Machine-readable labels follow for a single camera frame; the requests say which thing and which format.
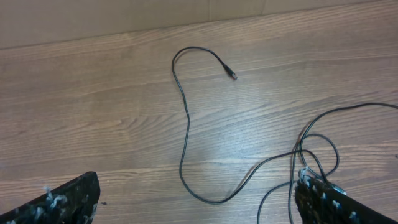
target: black cord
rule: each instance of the black cord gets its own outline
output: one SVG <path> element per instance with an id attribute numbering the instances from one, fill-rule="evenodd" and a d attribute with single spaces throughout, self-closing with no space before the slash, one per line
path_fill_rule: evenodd
<path id="1" fill-rule="evenodd" d="M 176 61 L 177 57 L 178 57 L 183 51 L 189 50 L 189 49 L 204 50 L 204 51 L 207 51 L 207 52 L 211 53 L 212 55 L 214 55 L 214 56 L 217 58 L 217 60 L 218 60 L 218 61 L 220 62 L 220 64 L 224 67 L 224 69 L 226 70 L 226 72 L 228 73 L 228 75 L 229 75 L 233 80 L 238 79 L 237 76 L 235 75 L 235 73 L 232 71 L 232 69 L 230 69 L 230 68 L 219 58 L 219 56 L 217 56 L 217 54 L 215 54 L 212 50 L 207 49 L 207 48 L 204 48 L 204 47 L 185 47 L 184 49 L 179 50 L 179 51 L 175 54 L 175 56 L 174 56 L 174 58 L 173 58 L 173 60 L 172 60 L 172 73 L 173 73 L 174 79 L 175 79 L 175 81 L 176 81 L 176 83 L 177 83 L 177 85 L 178 85 L 178 88 L 180 89 L 180 92 L 181 92 L 181 95 L 182 95 L 182 100 L 183 100 L 183 103 L 184 103 L 185 112 L 186 112 L 186 114 L 187 114 L 187 132 L 186 132 L 186 134 L 185 134 L 185 141 L 184 141 L 184 146 L 183 146 L 183 151 L 182 151 L 182 156 L 181 156 L 181 161 L 180 161 L 180 167 L 179 167 L 181 182 L 182 182 L 182 184 L 184 185 L 184 187 L 186 188 L 186 190 L 187 190 L 192 196 L 194 196 L 195 198 L 197 198 L 198 200 L 200 200 L 200 201 L 202 201 L 202 202 L 205 202 L 205 203 L 208 203 L 208 204 L 211 204 L 211 205 L 222 204 L 222 203 L 225 203 L 225 202 L 231 200 L 236 194 L 238 194 L 238 193 L 244 188 L 244 186 L 249 182 L 249 180 L 250 180 L 250 179 L 252 178 L 252 176 L 256 173 L 256 171 L 257 171 L 262 165 L 264 165 L 266 162 L 269 162 L 269 161 L 271 161 L 271 160 L 278 159 L 278 158 L 281 158 L 281 157 L 284 157 L 284 156 L 289 156 L 289 155 L 292 155 L 292 156 L 293 156 L 293 158 L 292 158 L 292 168 L 291 168 L 291 173 L 290 173 L 290 181 L 288 181 L 288 182 L 286 182 L 286 183 L 283 183 L 283 184 L 280 184 L 280 185 L 278 185 L 278 186 L 272 188 L 270 191 L 268 191 L 268 193 L 266 193 L 266 195 L 264 196 L 264 198 L 261 200 L 259 209 L 258 209 L 258 211 L 257 211 L 257 224 L 260 223 L 261 208 L 262 208 L 262 206 L 263 206 L 265 200 L 267 199 L 267 197 L 268 197 L 271 193 L 273 193 L 273 191 L 275 191 L 275 190 L 277 190 L 277 189 L 279 189 L 279 188 L 281 188 L 281 187 L 283 187 L 283 186 L 286 186 L 286 185 L 289 185 L 289 198 L 288 198 L 289 219 L 290 219 L 291 224 L 293 224 L 292 211 L 291 211 L 291 197 L 292 197 L 292 189 L 293 189 L 293 184 L 294 184 L 294 170 L 295 170 L 295 160 L 296 160 L 296 154 L 297 154 L 297 153 L 300 154 L 300 158 L 301 158 L 303 164 L 305 165 L 305 167 L 307 168 L 307 170 L 310 171 L 310 172 L 315 176 L 315 178 L 317 178 L 317 179 L 322 179 L 322 180 L 324 181 L 325 184 L 330 185 L 330 183 L 329 183 L 329 181 L 328 181 L 328 179 L 327 179 L 327 176 L 329 176 L 330 174 L 334 173 L 334 171 L 337 170 L 337 168 L 338 168 L 338 166 L 339 166 L 339 163 L 340 163 L 340 156 L 339 156 L 339 154 L 338 154 L 337 147 L 335 146 L 335 144 L 334 144 L 329 138 L 327 138 L 326 136 L 324 136 L 324 135 L 322 135 L 322 134 L 316 134 L 316 133 L 309 134 L 309 133 L 308 133 L 308 132 L 310 131 L 310 129 L 312 128 L 312 126 L 313 126 L 320 118 L 322 118 L 322 117 L 324 117 L 324 116 L 326 116 L 326 115 L 328 115 L 328 114 L 330 114 L 330 113 L 336 112 L 336 111 L 350 110 L 350 109 L 359 108 L 359 107 L 362 107 L 362 106 L 378 105 L 378 106 L 386 106 L 386 107 L 398 109 L 398 106 L 396 106 L 396 105 L 390 105 L 390 104 L 387 104 L 387 103 L 363 103 L 363 104 L 360 104 L 360 105 L 341 107 L 341 108 L 336 108 L 336 109 L 333 109 L 333 110 L 329 110 L 329 111 L 327 111 L 327 112 L 324 112 L 324 113 L 322 113 L 321 115 L 317 116 L 317 117 L 307 126 L 307 128 L 306 128 L 305 131 L 303 132 L 302 137 L 300 138 L 300 141 L 299 141 L 299 142 L 297 143 L 297 145 L 294 147 L 294 150 L 293 150 L 293 151 L 291 151 L 291 152 L 286 152 L 286 153 L 284 153 L 284 154 L 280 154 L 280 155 L 277 155 L 277 156 L 274 156 L 274 157 L 270 157 L 270 158 L 268 158 L 268 159 L 262 161 L 260 164 L 258 164 L 258 165 L 256 166 L 256 168 L 253 169 L 253 171 L 251 171 L 251 173 L 250 173 L 249 176 L 246 178 L 246 180 L 245 180 L 242 184 L 240 184 L 240 186 L 239 186 L 230 196 L 226 197 L 225 199 L 223 199 L 223 200 L 217 200 L 217 201 L 215 201 L 215 200 L 208 200 L 208 199 L 205 199 L 205 198 L 203 198 L 203 197 L 197 195 L 195 192 L 193 192 L 193 191 L 189 188 L 189 186 L 187 185 L 187 183 L 185 182 L 185 180 L 184 180 L 184 178 L 183 178 L 183 175 L 182 175 L 182 165 L 183 165 L 185 153 L 186 153 L 186 151 L 187 151 L 187 143 L 188 143 L 188 135 L 189 135 L 189 127 L 190 127 L 190 116 L 189 116 L 189 111 L 188 111 L 188 106 L 187 106 L 187 99 L 186 99 L 186 97 L 185 97 L 185 94 L 184 94 L 184 91 L 183 91 L 183 89 L 182 89 L 182 86 L 181 86 L 181 84 L 180 84 L 180 82 L 179 82 L 179 80 L 178 80 L 178 78 L 177 78 L 177 76 L 176 76 L 176 74 L 175 74 L 174 65 L 175 65 L 175 61 Z M 323 170 L 323 168 L 322 168 L 322 165 L 321 165 L 320 161 L 318 160 L 318 158 L 316 157 L 316 155 L 314 155 L 313 152 L 311 152 L 311 151 L 309 151 L 309 150 L 306 150 L 306 149 L 303 149 L 303 142 L 304 142 L 304 140 L 305 140 L 306 138 L 309 138 L 309 137 L 312 137 L 312 136 L 314 136 L 314 137 L 320 137 L 320 138 L 326 140 L 326 141 L 332 146 L 333 150 L 335 151 L 335 154 L 336 154 L 336 164 L 335 164 L 334 168 L 333 168 L 331 171 L 329 171 L 328 173 L 325 173 L 325 172 L 324 172 L 324 170 Z M 306 160 L 305 160 L 305 158 L 304 158 L 303 152 L 309 153 L 309 154 L 314 158 L 314 160 L 315 160 L 315 162 L 317 163 L 318 168 L 319 168 L 319 170 L 320 170 L 320 175 L 317 174 L 315 171 L 313 171 L 313 170 L 308 166 L 308 164 L 307 164 L 307 162 L 306 162 Z"/>

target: wooden table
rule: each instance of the wooden table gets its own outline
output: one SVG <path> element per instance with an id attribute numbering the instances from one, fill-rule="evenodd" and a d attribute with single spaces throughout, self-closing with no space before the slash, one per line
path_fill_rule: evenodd
<path id="1" fill-rule="evenodd" d="M 316 115 L 398 104 L 397 12 L 398 1 L 378 1 L 0 50 L 0 212 L 93 170 L 106 203 L 97 224 L 254 223 L 262 196 L 289 178 L 290 159 L 265 165 L 224 205 L 193 198 L 178 176 L 187 120 L 174 54 L 209 47 L 239 77 L 231 81 L 206 52 L 177 63 L 192 113 L 183 173 L 216 200 L 263 159 L 290 151 Z M 340 150 L 330 180 L 398 220 L 397 111 L 332 114 L 313 131 Z M 305 148 L 333 167 L 325 141 Z M 287 187 L 261 220 L 289 222 Z"/>

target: tangled cable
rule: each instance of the tangled cable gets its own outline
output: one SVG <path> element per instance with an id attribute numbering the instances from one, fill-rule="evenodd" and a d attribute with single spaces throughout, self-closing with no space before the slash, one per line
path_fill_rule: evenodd
<path id="1" fill-rule="evenodd" d="M 266 193 L 266 195 L 264 196 L 264 198 L 261 200 L 261 203 L 260 203 L 260 206 L 259 206 L 259 209 L 258 209 L 258 212 L 257 212 L 257 224 L 260 223 L 261 208 L 262 208 L 262 206 L 263 206 L 265 200 L 267 199 L 267 197 L 268 197 L 271 193 L 273 193 L 273 191 L 275 191 L 275 190 L 277 190 L 277 189 L 279 189 L 279 188 L 281 188 L 281 187 L 283 187 L 283 186 L 286 186 L 286 185 L 289 185 L 289 198 L 288 198 L 289 220 L 290 220 L 290 223 L 293 224 L 292 210 L 291 210 L 291 197 L 292 197 L 292 190 L 293 190 L 293 184 L 294 184 L 294 172 L 295 172 L 294 170 L 295 170 L 295 161 L 296 161 L 296 155 L 297 155 L 297 154 L 300 155 L 300 158 L 301 158 L 301 160 L 302 160 L 304 166 L 307 167 L 308 171 L 311 172 L 311 173 L 315 176 L 315 178 L 321 179 L 321 180 L 322 180 L 325 184 L 327 184 L 327 185 L 331 185 L 331 183 L 329 183 L 327 177 L 328 177 L 330 174 L 334 173 L 334 171 L 336 171 L 337 168 L 338 168 L 338 166 L 339 166 L 340 157 L 339 157 L 339 154 L 338 154 L 338 150 L 337 150 L 336 146 L 333 144 L 333 142 L 332 142 L 329 138 L 327 138 L 326 136 L 324 136 L 324 135 L 322 135 L 322 134 L 315 134 L 315 133 L 309 134 L 309 133 L 308 133 L 308 132 L 310 131 L 310 129 L 312 128 L 312 126 L 313 126 L 320 118 L 322 118 L 322 117 L 324 117 L 324 116 L 326 116 L 326 115 L 328 115 L 328 114 L 330 114 L 330 113 L 333 113 L 333 112 L 337 112 L 337 111 L 341 111 L 341 110 L 350 110 L 350 109 L 355 109 L 355 108 L 359 108 L 359 107 L 363 107 L 363 106 L 372 106 L 372 105 L 373 105 L 373 106 L 386 106 L 386 107 L 398 109 L 398 106 L 396 106 L 396 105 L 391 105 L 391 104 L 387 104 L 387 103 L 363 103 L 363 104 L 359 104 L 359 105 L 347 106 L 347 107 L 341 107 L 341 108 L 335 108 L 335 109 L 326 111 L 326 112 L 322 113 L 321 115 L 317 116 L 317 117 L 307 126 L 307 128 L 305 129 L 305 131 L 304 131 L 303 134 L 302 134 L 302 137 L 300 138 L 300 140 L 298 141 L 298 143 L 294 146 L 293 151 L 291 151 L 291 152 L 286 152 L 286 153 L 284 153 L 284 154 L 280 154 L 280 155 L 277 155 L 277 156 L 274 156 L 274 157 L 270 157 L 270 158 L 268 158 L 268 159 L 262 161 L 260 164 L 258 164 L 258 165 L 251 171 L 251 173 L 248 175 L 248 177 L 246 178 L 246 180 L 245 180 L 242 184 L 240 184 L 240 186 L 239 186 L 230 196 L 226 197 L 225 199 L 223 199 L 223 200 L 208 200 L 208 199 L 205 199 L 205 198 L 203 198 L 203 197 L 197 195 L 195 192 L 193 192 L 193 191 L 189 188 L 189 186 L 187 185 L 187 183 L 185 182 L 185 180 L 184 180 L 184 178 L 183 178 L 183 175 L 182 175 L 182 165 L 183 165 L 185 153 L 186 153 L 186 151 L 187 151 L 187 143 L 188 143 L 189 127 L 190 127 L 190 116 L 189 116 L 189 111 L 188 111 L 187 99 L 186 99 L 186 97 L 185 97 L 185 94 L 184 94 L 184 91 L 183 91 L 183 89 L 182 89 L 182 86 L 181 86 L 181 84 L 180 84 L 180 82 L 179 82 L 179 80 L 178 80 L 178 78 L 177 78 L 177 75 L 175 74 L 174 65 L 175 65 L 175 61 L 176 61 L 177 57 L 178 57 L 183 51 L 189 50 L 189 49 L 204 50 L 204 51 L 207 51 L 207 52 L 211 53 L 212 55 L 214 55 L 214 56 L 217 58 L 217 60 L 220 62 L 220 64 L 221 64 L 221 65 L 224 67 L 224 69 L 226 70 L 227 74 L 228 74 L 233 80 L 237 80 L 237 79 L 238 79 L 237 76 L 235 75 L 235 73 L 232 71 L 232 69 L 230 69 L 230 68 L 227 66 L 227 64 L 225 64 L 225 63 L 219 58 L 219 56 L 217 56 L 217 54 L 215 54 L 212 50 L 207 49 L 207 48 L 204 48 L 204 47 L 185 47 L 184 49 L 179 50 L 179 51 L 175 54 L 175 56 L 174 56 L 174 58 L 173 58 L 173 60 L 172 60 L 172 73 L 173 73 L 174 79 L 175 79 L 175 81 L 176 81 L 176 83 L 177 83 L 177 85 L 178 85 L 178 88 L 179 88 L 180 91 L 181 91 L 181 95 L 182 95 L 182 100 L 183 100 L 185 112 L 186 112 L 186 114 L 187 114 L 187 132 L 186 132 L 186 134 L 185 134 L 185 141 L 184 141 L 184 146 L 183 146 L 183 151 L 182 151 L 182 156 L 181 156 L 181 161 L 180 161 L 180 167 L 179 167 L 180 178 L 181 178 L 182 184 L 184 185 L 184 187 L 186 188 L 186 190 L 187 190 L 192 196 L 194 196 L 195 198 L 197 198 L 198 200 L 200 200 L 200 201 L 202 201 L 202 202 L 205 202 L 205 203 L 208 203 L 208 204 L 211 204 L 211 205 L 222 204 L 222 203 L 225 203 L 225 202 L 231 200 L 236 194 L 238 194 L 238 193 L 244 188 L 244 186 L 249 182 L 249 180 L 250 180 L 250 179 L 252 178 L 252 176 L 256 173 L 256 171 L 257 171 L 262 165 L 264 165 L 266 162 L 269 162 L 269 161 L 274 160 L 274 159 L 277 159 L 277 158 L 289 156 L 289 155 L 292 155 L 292 157 L 293 157 L 293 158 L 292 158 L 292 168 L 291 168 L 291 173 L 290 173 L 290 181 L 288 181 L 288 182 L 286 182 L 286 183 L 283 183 L 283 184 L 280 184 L 280 185 L 278 185 L 278 186 L 276 186 L 276 187 L 270 189 L 270 191 L 268 191 L 268 193 Z M 311 151 L 309 151 L 309 150 L 306 150 L 306 149 L 303 149 L 303 142 L 304 142 L 304 140 L 305 140 L 306 138 L 308 138 L 308 137 L 311 137 L 311 136 L 320 137 L 320 138 L 324 139 L 325 141 L 327 141 L 327 142 L 332 146 L 332 148 L 333 148 L 333 150 L 334 150 L 334 152 L 335 152 L 335 154 L 336 154 L 336 164 L 335 164 L 334 168 L 333 168 L 331 171 L 329 171 L 328 173 L 325 173 L 325 171 L 324 171 L 323 168 L 322 168 L 322 165 L 321 165 L 320 161 L 318 160 L 318 158 L 316 157 L 316 155 L 314 155 L 313 152 L 311 152 Z M 303 154 L 304 152 L 310 154 L 310 155 L 314 158 L 314 160 L 315 160 L 315 162 L 317 163 L 318 168 L 319 168 L 319 170 L 320 170 L 320 175 L 317 174 L 314 170 L 312 170 L 312 169 L 308 166 L 308 164 L 307 164 L 307 162 L 306 162 L 306 160 L 305 160 L 304 154 Z"/>

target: cable connector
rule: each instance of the cable connector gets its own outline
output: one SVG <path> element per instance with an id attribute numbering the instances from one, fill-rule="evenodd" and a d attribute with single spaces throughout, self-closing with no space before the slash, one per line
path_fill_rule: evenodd
<path id="1" fill-rule="evenodd" d="M 237 80 L 238 77 L 236 76 L 236 74 L 234 73 L 234 71 L 232 71 L 231 68 L 228 67 L 228 65 L 223 64 L 224 69 L 226 71 L 226 73 L 228 73 L 228 75 L 233 79 L 233 80 Z"/>

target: beige wall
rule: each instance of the beige wall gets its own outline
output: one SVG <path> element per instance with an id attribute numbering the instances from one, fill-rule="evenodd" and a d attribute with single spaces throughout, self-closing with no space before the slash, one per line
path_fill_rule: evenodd
<path id="1" fill-rule="evenodd" d="M 0 49 L 371 0 L 0 0 Z"/>

